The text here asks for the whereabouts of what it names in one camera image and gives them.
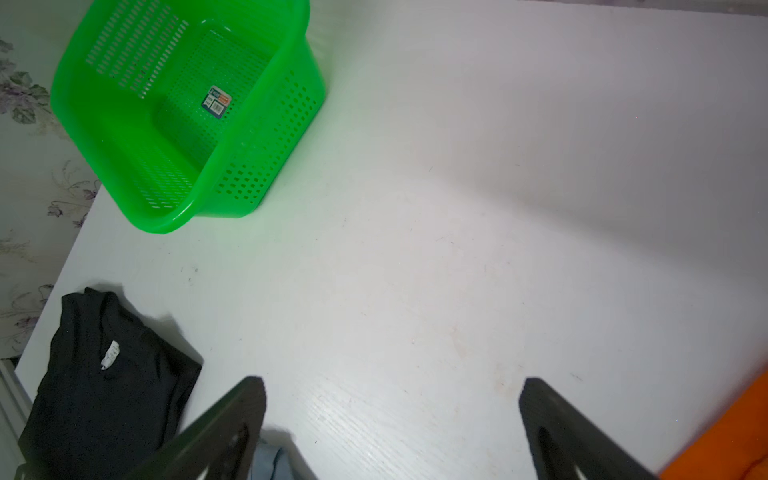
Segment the orange folded t-shirt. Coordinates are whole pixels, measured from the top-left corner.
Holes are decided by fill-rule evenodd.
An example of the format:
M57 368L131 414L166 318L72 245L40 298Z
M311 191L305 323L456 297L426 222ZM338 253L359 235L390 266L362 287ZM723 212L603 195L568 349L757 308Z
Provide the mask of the orange folded t-shirt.
M667 466L660 477L765 479L767 375L760 375L706 432Z

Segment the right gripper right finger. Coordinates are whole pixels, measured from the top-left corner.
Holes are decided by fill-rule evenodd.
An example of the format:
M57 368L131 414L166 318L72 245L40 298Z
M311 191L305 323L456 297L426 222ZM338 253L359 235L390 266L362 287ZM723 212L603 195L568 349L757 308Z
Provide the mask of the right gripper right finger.
M544 380L527 378L518 404L538 478L655 477Z

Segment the black t-shirt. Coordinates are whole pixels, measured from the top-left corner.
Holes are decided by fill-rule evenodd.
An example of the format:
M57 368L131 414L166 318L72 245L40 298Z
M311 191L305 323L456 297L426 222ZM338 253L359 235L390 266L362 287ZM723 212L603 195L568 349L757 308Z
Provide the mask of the black t-shirt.
M121 305L61 299L47 371L19 439L35 479L121 479L174 438L201 372Z

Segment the grey-blue t-shirt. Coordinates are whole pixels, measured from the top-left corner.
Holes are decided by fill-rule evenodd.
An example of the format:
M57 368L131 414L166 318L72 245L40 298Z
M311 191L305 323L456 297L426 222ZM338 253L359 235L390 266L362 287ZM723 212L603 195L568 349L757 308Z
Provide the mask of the grey-blue t-shirt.
M288 451L260 439L253 453L247 480L300 480Z

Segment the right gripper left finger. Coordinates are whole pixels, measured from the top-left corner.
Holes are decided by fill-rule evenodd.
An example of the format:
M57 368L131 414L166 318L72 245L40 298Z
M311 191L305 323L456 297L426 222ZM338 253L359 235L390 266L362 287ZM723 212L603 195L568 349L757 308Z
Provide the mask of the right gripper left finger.
M267 397L256 376L241 380L129 479L244 479L252 464Z

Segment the green plastic mesh basket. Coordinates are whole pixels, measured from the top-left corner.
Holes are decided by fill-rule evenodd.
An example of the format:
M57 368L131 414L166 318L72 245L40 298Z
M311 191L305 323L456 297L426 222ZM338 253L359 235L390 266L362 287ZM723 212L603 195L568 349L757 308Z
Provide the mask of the green plastic mesh basket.
M96 1L53 112L135 227L246 216L325 98L309 20L306 1Z

